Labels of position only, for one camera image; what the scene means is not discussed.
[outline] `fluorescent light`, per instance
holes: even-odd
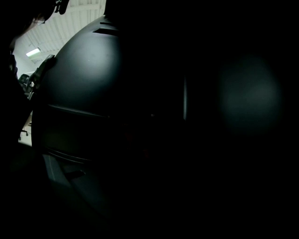
[[[36,49],[34,49],[34,50],[32,50],[32,51],[26,53],[26,55],[27,55],[27,56],[32,56],[32,55],[34,55],[34,54],[36,54],[36,53],[39,53],[40,51],[41,51],[41,50],[40,50],[39,48],[36,48]]]

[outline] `floor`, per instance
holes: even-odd
[[[21,133],[21,140],[19,141],[19,143],[27,144],[29,146],[32,146],[32,143],[31,143],[31,127],[26,126],[25,130],[28,132],[28,136],[26,136],[26,133],[22,132]]]

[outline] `ceiling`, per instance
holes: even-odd
[[[64,15],[53,13],[45,24],[36,26],[16,43],[23,54],[40,48],[30,57],[38,67],[48,55],[59,50],[83,27],[104,14],[106,0],[70,0]]]

